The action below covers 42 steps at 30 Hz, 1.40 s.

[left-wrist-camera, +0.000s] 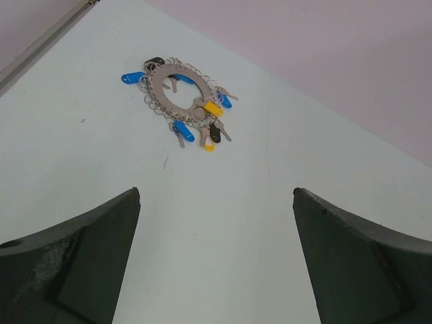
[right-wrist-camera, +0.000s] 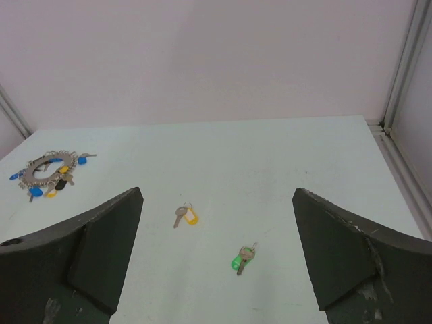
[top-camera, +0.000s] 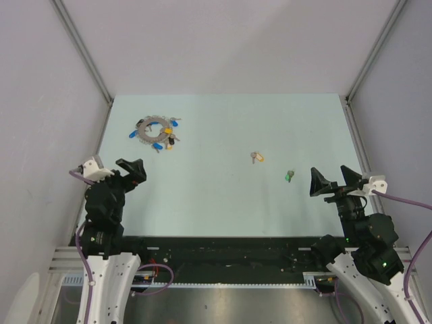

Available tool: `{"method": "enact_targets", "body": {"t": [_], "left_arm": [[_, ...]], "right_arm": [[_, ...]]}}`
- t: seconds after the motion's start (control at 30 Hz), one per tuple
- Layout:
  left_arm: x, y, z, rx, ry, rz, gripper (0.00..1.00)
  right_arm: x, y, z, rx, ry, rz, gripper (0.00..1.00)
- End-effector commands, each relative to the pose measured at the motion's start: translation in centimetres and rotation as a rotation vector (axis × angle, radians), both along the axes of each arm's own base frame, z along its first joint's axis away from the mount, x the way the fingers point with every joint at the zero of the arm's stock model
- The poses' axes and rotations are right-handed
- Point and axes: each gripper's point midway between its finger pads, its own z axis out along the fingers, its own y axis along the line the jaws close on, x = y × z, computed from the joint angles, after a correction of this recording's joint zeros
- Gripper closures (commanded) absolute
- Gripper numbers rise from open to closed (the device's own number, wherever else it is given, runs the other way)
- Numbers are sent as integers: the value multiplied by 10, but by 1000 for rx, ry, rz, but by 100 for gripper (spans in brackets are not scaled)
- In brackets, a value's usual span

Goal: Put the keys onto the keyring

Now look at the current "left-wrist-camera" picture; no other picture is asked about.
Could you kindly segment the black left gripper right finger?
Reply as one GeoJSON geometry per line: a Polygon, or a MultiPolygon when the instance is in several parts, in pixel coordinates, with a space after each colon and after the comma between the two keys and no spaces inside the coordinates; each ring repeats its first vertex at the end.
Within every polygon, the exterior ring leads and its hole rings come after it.
{"type": "Polygon", "coordinates": [[[430,323],[431,242],[294,190],[296,227],[322,323],[430,323]]]}

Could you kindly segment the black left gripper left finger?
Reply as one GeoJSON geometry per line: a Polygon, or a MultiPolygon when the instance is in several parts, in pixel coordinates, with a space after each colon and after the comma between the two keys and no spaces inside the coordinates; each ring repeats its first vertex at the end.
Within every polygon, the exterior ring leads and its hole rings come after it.
{"type": "Polygon", "coordinates": [[[140,214],[131,188],[1,244],[2,323],[112,323],[140,214]]]}

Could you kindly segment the metal keyring disc with keys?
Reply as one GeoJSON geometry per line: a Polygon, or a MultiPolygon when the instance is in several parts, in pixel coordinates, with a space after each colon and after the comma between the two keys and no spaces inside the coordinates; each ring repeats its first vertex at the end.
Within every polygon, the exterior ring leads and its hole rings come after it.
{"type": "Polygon", "coordinates": [[[137,85],[148,108],[167,120],[181,148],[195,141],[195,131],[198,145],[207,152],[222,139],[232,141],[221,118],[238,97],[193,65],[154,57],[140,71],[122,75],[121,81],[137,85]]]}

